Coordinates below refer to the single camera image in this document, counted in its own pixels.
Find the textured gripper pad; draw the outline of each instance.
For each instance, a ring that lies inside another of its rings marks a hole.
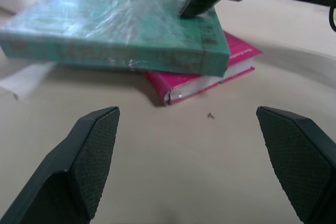
[[[95,123],[70,170],[90,219],[109,175],[118,121],[119,110],[114,110]]]
[[[257,116],[274,172],[300,220],[308,222],[328,189],[332,168],[290,118],[260,108]]]

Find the book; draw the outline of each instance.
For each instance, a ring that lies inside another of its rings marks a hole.
[[[0,27],[8,57],[222,76],[229,49],[214,8],[184,0],[40,0]]]
[[[231,55],[222,77],[199,76],[146,71],[144,74],[154,85],[166,105],[183,101],[223,82],[233,80],[254,70],[254,57],[261,51],[237,37],[224,32]]]

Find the red book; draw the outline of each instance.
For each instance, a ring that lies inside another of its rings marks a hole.
[[[145,76],[154,85],[166,105],[180,102],[254,70],[254,57],[260,54],[261,51],[227,32],[224,33],[231,56],[223,77],[155,71],[145,72]]]

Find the beige table surface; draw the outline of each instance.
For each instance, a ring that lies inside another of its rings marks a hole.
[[[119,106],[110,175],[92,223],[173,223],[173,215],[185,224],[300,223],[255,111],[294,111],[336,139],[336,34],[327,9],[289,0],[221,1],[216,9],[224,29],[264,54],[254,73],[175,106],[159,107],[135,73],[57,67],[24,100],[0,89],[0,216],[77,118]],[[0,79],[27,64],[2,55]]]

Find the green book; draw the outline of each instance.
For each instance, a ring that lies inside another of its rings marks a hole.
[[[40,0],[0,27],[8,57],[223,76],[228,45],[212,8],[180,19],[184,0]]]

